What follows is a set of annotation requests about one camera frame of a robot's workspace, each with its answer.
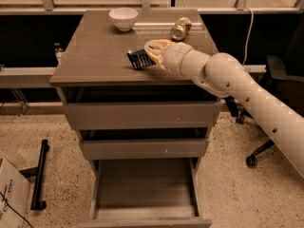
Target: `white bowl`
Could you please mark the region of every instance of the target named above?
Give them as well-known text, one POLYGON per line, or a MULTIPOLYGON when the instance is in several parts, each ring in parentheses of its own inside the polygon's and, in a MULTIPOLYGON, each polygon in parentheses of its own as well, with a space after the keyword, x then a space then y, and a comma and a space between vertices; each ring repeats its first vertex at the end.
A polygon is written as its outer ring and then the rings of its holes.
POLYGON ((119 8, 112 10, 108 15, 117 29, 128 31, 135 25, 138 12, 131 8, 119 8))

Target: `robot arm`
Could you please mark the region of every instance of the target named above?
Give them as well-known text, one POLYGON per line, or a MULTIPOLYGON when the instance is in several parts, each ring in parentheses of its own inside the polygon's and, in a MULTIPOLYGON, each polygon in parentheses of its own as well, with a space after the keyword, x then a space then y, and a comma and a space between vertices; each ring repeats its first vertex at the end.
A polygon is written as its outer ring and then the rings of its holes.
POLYGON ((237 99, 304 178, 304 119, 258 85, 236 58, 226 53, 210 56, 166 40, 150 41, 145 50, 171 74, 219 98, 237 99))

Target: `caster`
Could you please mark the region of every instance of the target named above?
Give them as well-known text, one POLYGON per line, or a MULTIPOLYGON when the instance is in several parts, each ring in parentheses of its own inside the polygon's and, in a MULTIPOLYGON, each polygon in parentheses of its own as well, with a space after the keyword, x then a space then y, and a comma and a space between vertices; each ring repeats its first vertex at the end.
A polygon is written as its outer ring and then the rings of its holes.
POLYGON ((236 118, 237 124, 243 124, 243 123, 244 123, 244 120, 245 120, 245 116, 239 115, 239 116, 237 116, 237 118, 236 118))
POLYGON ((257 166, 257 158, 253 155, 246 158, 246 164, 248 167, 256 167, 257 166))

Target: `desk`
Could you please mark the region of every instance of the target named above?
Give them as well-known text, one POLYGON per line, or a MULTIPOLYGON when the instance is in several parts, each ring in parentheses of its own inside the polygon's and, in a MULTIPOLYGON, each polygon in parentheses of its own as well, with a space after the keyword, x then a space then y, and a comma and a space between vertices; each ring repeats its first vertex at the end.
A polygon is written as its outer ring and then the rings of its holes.
POLYGON ((182 77, 152 66, 134 70, 128 51, 170 39, 182 16, 193 22, 185 43, 216 48, 194 9, 139 10, 129 32, 108 10, 88 11, 50 84, 96 174, 89 222, 81 227, 209 227, 196 193, 196 170, 219 115, 219 100, 182 77))

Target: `floor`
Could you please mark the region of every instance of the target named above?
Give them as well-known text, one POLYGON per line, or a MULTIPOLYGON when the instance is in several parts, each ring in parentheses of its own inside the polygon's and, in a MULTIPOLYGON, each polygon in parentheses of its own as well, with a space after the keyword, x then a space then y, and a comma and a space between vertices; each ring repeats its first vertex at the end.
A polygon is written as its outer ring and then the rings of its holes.
MULTIPOLYGON (((37 165, 42 139, 50 146, 42 193, 47 208, 30 211, 32 183, 26 218, 33 227, 78 227, 88 219, 94 177, 76 134, 58 104, 32 104, 25 116, 18 113, 17 104, 0 109, 0 156, 25 169, 37 165)), ((200 208, 212 228, 304 227, 304 179, 281 152, 273 147, 256 168, 245 164, 267 140, 254 120, 240 125, 221 110, 197 174, 200 208)))

